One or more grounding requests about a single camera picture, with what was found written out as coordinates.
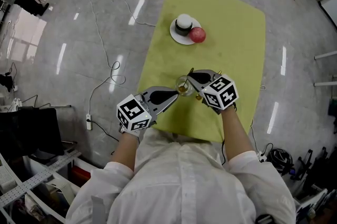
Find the polished concrete floor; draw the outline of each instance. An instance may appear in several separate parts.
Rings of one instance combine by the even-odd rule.
[[[51,7],[43,17],[29,15],[17,6],[11,8],[2,27],[1,39],[7,21],[12,21],[0,49],[0,71],[5,72],[15,62],[19,89],[15,96],[21,100],[38,94],[37,106],[48,102],[71,104],[71,109],[57,111],[62,138],[76,140],[85,158],[103,166],[116,142],[96,125],[92,131],[87,131],[85,125],[90,93],[110,73],[90,2],[46,1]],[[134,11],[140,0],[126,1]],[[272,142],[288,150],[294,160],[308,149],[318,153],[326,146],[331,151],[335,143],[334,118],[327,115],[331,88],[313,87],[313,82],[330,80],[337,73],[337,63],[333,57],[319,61],[313,57],[336,50],[335,28],[315,0],[241,1],[266,16],[261,82],[266,90],[260,91],[253,125],[259,149]],[[114,74],[125,75],[126,82],[115,85],[107,80],[100,86],[91,99],[91,114],[118,138],[115,107],[136,92],[154,28],[130,24],[131,16],[122,0],[92,2],[108,60],[110,64],[119,60],[121,66]],[[155,24],[162,4],[163,0],[145,0],[138,19]],[[2,92],[6,103],[10,103],[13,94]]]

